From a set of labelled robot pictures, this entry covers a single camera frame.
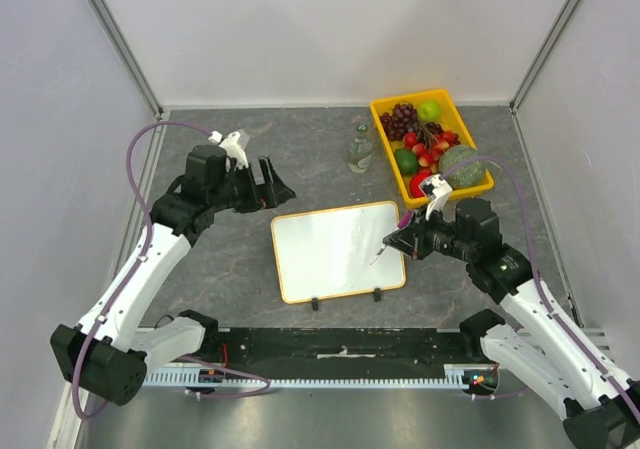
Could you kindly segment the purple grape bunch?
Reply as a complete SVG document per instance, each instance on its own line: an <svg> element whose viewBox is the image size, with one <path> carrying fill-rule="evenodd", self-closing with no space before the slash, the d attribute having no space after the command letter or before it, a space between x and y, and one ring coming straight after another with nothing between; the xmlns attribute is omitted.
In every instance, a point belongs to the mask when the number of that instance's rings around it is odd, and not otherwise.
<svg viewBox="0 0 640 449"><path fill-rule="evenodd" d="M399 141L419 126L417 110L408 102L398 103L380 117L383 130L390 141Z"/></svg>

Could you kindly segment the red apple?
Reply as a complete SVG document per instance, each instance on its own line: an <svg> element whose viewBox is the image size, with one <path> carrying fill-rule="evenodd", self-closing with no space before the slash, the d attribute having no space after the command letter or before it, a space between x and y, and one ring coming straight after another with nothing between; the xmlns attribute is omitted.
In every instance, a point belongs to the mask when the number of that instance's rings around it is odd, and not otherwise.
<svg viewBox="0 0 640 449"><path fill-rule="evenodd" d="M432 172L424 169L411 178L409 182L409 193L413 198L422 198L425 196L424 191L421 189L421 184L431 176Z"/></svg>

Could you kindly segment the green apple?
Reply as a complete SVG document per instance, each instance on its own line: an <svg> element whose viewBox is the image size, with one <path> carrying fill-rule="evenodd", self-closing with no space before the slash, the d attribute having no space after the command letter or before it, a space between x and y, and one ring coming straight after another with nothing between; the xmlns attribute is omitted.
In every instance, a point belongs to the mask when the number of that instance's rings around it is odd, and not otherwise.
<svg viewBox="0 0 640 449"><path fill-rule="evenodd" d="M441 107L435 100L427 100L416 107L418 119L422 123L438 122L441 117Z"/></svg>

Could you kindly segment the clear glass bottle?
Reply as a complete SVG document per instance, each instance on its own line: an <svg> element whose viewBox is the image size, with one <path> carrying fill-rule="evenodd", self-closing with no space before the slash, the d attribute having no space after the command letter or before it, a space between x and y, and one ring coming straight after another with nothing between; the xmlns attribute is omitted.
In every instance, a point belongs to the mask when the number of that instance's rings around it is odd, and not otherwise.
<svg viewBox="0 0 640 449"><path fill-rule="evenodd" d="M360 124L356 127L350 142L348 166L354 173L366 172L372 157L372 139L368 127Z"/></svg>

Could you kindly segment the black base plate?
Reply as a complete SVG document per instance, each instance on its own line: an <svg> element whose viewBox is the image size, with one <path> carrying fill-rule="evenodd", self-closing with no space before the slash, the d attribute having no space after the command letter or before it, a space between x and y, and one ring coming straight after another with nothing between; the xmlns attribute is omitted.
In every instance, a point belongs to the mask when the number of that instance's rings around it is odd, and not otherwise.
<svg viewBox="0 0 640 449"><path fill-rule="evenodd" d="M469 335L435 328L221 328L206 333L195 356L234 367L277 359L338 358L404 359L427 365L494 363Z"/></svg>

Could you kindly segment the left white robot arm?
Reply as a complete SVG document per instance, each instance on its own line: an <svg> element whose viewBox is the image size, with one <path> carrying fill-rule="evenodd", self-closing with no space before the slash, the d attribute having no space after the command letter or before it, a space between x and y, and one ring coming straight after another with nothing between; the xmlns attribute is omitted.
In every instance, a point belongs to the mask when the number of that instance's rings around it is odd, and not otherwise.
<svg viewBox="0 0 640 449"><path fill-rule="evenodd" d="M238 146L198 145L185 170L155 201L136 249L103 296L73 327L58 326L50 339L64 378L108 403L123 406L155 368L184 356L208 362L219 351L215 319L193 310L143 335L141 319L166 278L189 253L217 213L253 213L295 198L271 160L259 160L255 180Z"/></svg>

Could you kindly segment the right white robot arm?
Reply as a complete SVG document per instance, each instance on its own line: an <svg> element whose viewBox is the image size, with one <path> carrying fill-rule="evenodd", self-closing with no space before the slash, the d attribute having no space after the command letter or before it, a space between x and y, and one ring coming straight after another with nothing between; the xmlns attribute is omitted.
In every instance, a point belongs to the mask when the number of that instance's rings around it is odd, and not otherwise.
<svg viewBox="0 0 640 449"><path fill-rule="evenodd" d="M554 301L525 255L505 243L489 202L465 199L448 222L421 208L384 237L413 260L432 253L465 262L472 283L530 334L483 310L459 328L467 361L507 369L559 417L577 448L627 448L639 440L639 383L607 357Z"/></svg>

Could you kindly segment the green netted melon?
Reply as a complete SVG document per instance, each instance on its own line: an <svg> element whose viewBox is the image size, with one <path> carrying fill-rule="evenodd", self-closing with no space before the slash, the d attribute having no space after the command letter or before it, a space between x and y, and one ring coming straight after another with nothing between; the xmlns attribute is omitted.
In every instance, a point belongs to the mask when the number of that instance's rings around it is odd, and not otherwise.
<svg viewBox="0 0 640 449"><path fill-rule="evenodd" d="M444 179L455 189L467 189L481 182L485 175L485 165L482 161L470 162L452 171L454 167L464 161L478 157L478 151L468 145L455 145L448 149L439 161L439 171L446 174Z"/></svg>

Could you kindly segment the red cherry bunch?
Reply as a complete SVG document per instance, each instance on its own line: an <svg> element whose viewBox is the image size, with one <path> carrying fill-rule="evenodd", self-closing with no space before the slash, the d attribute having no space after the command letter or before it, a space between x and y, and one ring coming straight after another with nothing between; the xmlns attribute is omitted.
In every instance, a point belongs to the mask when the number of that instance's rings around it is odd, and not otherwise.
<svg viewBox="0 0 640 449"><path fill-rule="evenodd" d="M429 170L435 174L439 171L441 157L459 145L460 140L456 133L443 129L440 124L427 123L410 129L404 135L403 143L417 157L421 172Z"/></svg>

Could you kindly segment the yellow framed whiteboard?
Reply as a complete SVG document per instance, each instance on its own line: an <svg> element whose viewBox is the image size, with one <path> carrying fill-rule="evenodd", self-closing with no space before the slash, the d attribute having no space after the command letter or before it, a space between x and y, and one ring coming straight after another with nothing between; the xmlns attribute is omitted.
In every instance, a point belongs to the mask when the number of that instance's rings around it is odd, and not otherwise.
<svg viewBox="0 0 640 449"><path fill-rule="evenodd" d="M399 221L390 200L275 217L271 235L282 300L303 304L403 287L399 252L386 249L370 265Z"/></svg>

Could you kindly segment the magenta marker cap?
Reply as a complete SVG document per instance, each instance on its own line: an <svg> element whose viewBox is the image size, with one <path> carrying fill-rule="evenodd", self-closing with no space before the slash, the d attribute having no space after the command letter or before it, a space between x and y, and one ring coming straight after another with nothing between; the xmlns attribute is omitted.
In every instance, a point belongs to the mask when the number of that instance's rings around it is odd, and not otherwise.
<svg viewBox="0 0 640 449"><path fill-rule="evenodd" d="M406 227L412 220L414 216L414 212L412 210L408 211L403 217L402 219L398 222L397 224L397 228L398 229L402 229L404 227Z"/></svg>

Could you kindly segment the green avocado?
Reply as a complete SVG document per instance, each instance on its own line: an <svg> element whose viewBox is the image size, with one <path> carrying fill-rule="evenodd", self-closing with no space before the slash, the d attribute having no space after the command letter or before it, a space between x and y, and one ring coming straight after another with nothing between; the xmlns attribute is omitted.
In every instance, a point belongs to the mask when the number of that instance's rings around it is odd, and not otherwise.
<svg viewBox="0 0 640 449"><path fill-rule="evenodd" d="M418 158L410 149L396 149L394 151L394 160L402 176L413 176L419 170Z"/></svg>

